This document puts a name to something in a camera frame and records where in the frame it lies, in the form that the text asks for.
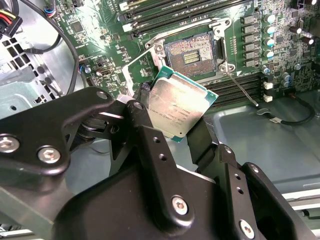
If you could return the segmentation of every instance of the red wire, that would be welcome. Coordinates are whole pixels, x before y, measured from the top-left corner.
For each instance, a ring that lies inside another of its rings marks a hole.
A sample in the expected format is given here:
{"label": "red wire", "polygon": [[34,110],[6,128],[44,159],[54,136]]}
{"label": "red wire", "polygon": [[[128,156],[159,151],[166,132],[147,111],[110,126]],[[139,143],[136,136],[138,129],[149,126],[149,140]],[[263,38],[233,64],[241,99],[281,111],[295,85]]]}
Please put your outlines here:
{"label": "red wire", "polygon": [[12,24],[12,21],[7,18],[5,15],[0,14],[0,18],[4,19],[8,24]]}

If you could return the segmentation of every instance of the metal plate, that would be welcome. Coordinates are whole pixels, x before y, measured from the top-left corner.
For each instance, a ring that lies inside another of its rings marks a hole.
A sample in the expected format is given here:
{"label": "metal plate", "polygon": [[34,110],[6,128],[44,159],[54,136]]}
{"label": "metal plate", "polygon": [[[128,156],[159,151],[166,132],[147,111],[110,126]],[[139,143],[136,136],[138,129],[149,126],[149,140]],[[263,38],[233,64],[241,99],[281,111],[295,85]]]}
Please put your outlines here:
{"label": "metal plate", "polygon": [[154,84],[149,98],[152,124],[169,138],[183,138],[210,107],[207,100],[188,87],[189,82],[185,81],[183,88],[177,84],[162,77]]}
{"label": "metal plate", "polygon": [[[299,95],[314,105],[315,92]],[[289,98],[266,104],[271,112],[284,120],[298,121],[308,111]],[[209,115],[219,141],[235,153],[237,162],[257,164],[284,193],[320,188],[320,119],[301,126],[275,124],[256,109],[243,106]]]}

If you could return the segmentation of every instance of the yellow wire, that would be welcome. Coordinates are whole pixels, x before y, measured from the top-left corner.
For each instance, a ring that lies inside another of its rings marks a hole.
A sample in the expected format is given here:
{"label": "yellow wire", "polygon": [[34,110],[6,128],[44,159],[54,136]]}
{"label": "yellow wire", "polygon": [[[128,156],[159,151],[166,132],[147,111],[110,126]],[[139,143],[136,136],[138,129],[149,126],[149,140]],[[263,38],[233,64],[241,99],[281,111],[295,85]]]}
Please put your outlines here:
{"label": "yellow wire", "polygon": [[10,12],[4,11],[4,10],[0,10],[0,13],[3,13],[4,15],[7,15],[7,16],[13,18],[13,19],[16,18],[15,15],[11,14]]}

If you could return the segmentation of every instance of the motherboard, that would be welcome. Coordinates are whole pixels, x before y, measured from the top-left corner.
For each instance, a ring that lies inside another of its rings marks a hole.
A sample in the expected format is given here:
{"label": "motherboard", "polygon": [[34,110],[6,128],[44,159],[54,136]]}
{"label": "motherboard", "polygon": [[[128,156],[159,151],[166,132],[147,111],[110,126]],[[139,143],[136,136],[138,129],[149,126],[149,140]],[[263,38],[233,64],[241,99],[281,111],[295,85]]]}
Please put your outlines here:
{"label": "motherboard", "polygon": [[317,0],[58,0],[56,11],[86,86],[113,97],[163,66],[217,93],[213,107],[246,100],[230,76],[265,102],[320,84]]}

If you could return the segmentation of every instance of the electrolytic capacitor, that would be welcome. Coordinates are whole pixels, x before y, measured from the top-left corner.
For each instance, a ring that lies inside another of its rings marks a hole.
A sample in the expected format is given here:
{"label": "electrolytic capacitor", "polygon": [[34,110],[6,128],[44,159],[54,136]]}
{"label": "electrolytic capacitor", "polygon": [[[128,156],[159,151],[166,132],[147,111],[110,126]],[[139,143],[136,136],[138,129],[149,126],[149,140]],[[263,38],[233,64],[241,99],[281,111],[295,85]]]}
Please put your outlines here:
{"label": "electrolytic capacitor", "polygon": [[264,44],[268,47],[273,47],[273,45],[275,45],[275,40],[273,40],[271,37],[268,37],[264,40]]}
{"label": "electrolytic capacitor", "polygon": [[306,5],[315,5],[317,3],[317,0],[304,0],[304,4]]}
{"label": "electrolytic capacitor", "polygon": [[315,42],[315,40],[307,36],[304,36],[303,38],[301,38],[301,41],[308,45],[312,45]]}
{"label": "electrolytic capacitor", "polygon": [[266,23],[273,24],[276,20],[276,16],[273,14],[267,14],[265,15],[263,19]]}
{"label": "electrolytic capacitor", "polygon": [[265,29],[264,29],[264,32],[266,34],[274,34],[274,32],[276,31],[276,28],[274,26],[267,26]]}
{"label": "electrolytic capacitor", "polygon": [[291,80],[291,76],[287,72],[284,72],[281,77],[283,81],[286,81],[286,82],[289,82]]}
{"label": "electrolytic capacitor", "polygon": [[291,26],[289,28],[290,32],[294,33],[294,34],[300,34],[302,32],[302,29],[300,27],[297,26]]}
{"label": "electrolytic capacitor", "polygon": [[267,50],[264,52],[263,55],[269,59],[272,58],[275,55],[275,53],[273,51]]}
{"label": "electrolytic capacitor", "polygon": [[261,68],[261,72],[263,72],[264,74],[269,74],[271,71],[269,68],[267,68],[267,66],[262,66]]}
{"label": "electrolytic capacitor", "polygon": [[290,82],[282,80],[281,85],[284,86],[285,88],[288,88],[290,85]]}

